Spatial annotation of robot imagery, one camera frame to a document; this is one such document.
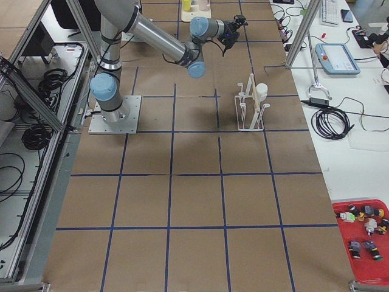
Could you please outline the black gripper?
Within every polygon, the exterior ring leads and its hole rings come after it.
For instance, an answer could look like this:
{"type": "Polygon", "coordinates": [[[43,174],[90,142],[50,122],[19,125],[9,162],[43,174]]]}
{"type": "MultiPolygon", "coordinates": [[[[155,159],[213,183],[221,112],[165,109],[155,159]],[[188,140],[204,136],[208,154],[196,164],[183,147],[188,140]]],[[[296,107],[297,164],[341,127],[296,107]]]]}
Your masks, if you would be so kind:
{"type": "Polygon", "coordinates": [[[231,49],[239,38],[240,24],[236,21],[224,21],[224,32],[221,35],[221,43],[225,49],[231,49]]]}

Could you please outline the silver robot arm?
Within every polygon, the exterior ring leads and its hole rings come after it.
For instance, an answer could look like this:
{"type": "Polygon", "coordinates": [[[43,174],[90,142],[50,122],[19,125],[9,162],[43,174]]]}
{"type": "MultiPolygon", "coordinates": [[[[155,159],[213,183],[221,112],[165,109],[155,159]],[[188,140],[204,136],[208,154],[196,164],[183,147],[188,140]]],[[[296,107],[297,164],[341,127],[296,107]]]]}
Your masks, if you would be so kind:
{"type": "Polygon", "coordinates": [[[120,52],[126,46],[122,34],[130,33],[128,43],[137,47],[147,44],[162,54],[164,62],[187,69],[192,78],[205,74],[203,45],[212,43],[222,53],[232,49],[238,41],[246,19],[234,16],[231,21],[197,16],[190,21],[190,39],[179,41],[143,16],[142,8],[132,1],[96,1],[101,14],[102,54],[99,69],[92,78],[90,89],[100,106],[100,114],[105,122],[124,121],[130,114],[125,98],[120,93],[122,64],[120,52]]]}

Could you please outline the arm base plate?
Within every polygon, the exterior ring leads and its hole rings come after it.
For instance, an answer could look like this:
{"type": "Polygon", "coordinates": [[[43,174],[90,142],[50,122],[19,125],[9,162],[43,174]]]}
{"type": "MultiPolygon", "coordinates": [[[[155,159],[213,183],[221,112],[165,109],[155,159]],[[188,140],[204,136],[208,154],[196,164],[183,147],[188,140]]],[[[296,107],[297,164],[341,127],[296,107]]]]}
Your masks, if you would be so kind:
{"type": "Polygon", "coordinates": [[[113,112],[103,111],[98,102],[89,125],[89,134],[136,134],[142,96],[123,96],[121,107],[113,112]]]}

